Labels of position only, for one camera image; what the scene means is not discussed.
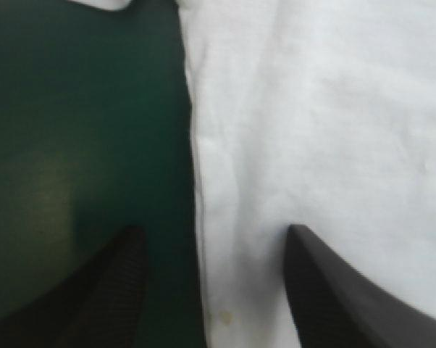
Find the wrinkled fabric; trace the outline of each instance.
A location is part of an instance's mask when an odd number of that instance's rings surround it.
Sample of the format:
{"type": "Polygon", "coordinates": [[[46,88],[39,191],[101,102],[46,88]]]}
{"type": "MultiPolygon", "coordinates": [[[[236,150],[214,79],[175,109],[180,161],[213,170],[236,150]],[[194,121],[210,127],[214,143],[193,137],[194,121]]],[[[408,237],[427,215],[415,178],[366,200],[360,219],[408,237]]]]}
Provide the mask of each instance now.
{"type": "Polygon", "coordinates": [[[291,223],[436,318],[436,0],[179,2],[209,348],[298,347],[291,223]]]}

